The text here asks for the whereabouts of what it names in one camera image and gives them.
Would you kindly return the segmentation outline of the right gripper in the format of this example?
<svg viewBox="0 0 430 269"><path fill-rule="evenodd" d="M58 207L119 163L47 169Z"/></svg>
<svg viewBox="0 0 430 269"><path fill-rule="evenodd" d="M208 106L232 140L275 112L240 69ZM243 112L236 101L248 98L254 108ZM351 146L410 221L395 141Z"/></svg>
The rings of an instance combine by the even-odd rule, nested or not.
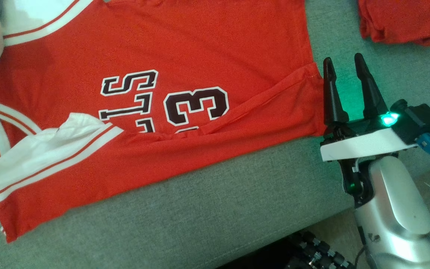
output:
<svg viewBox="0 0 430 269"><path fill-rule="evenodd" d="M399 114L389 109L361 53L354 56L356 74L363 92L365 119L349 121L336 87L332 59L324 59L324 124L329 127L321 142L323 162L350 160L414 148L393 131Z"/></svg>

